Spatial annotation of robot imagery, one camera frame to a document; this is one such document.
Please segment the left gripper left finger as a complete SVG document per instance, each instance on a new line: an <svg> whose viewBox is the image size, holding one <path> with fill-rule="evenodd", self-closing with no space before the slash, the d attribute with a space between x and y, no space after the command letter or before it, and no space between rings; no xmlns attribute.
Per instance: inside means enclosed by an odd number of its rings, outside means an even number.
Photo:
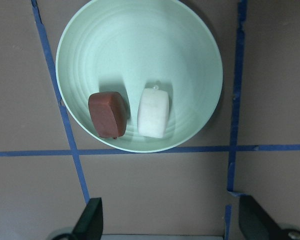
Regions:
<svg viewBox="0 0 300 240"><path fill-rule="evenodd" d="M73 230L62 233L53 240L100 240L103 235L104 218L101 197L91 198Z"/></svg>

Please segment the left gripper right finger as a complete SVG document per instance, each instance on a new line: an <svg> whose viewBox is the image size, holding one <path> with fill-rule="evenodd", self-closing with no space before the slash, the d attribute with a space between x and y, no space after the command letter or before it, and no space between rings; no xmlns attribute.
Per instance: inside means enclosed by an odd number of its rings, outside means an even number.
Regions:
<svg viewBox="0 0 300 240"><path fill-rule="evenodd" d="M300 240L300 230L280 227L250 195L239 198L238 225L246 240Z"/></svg>

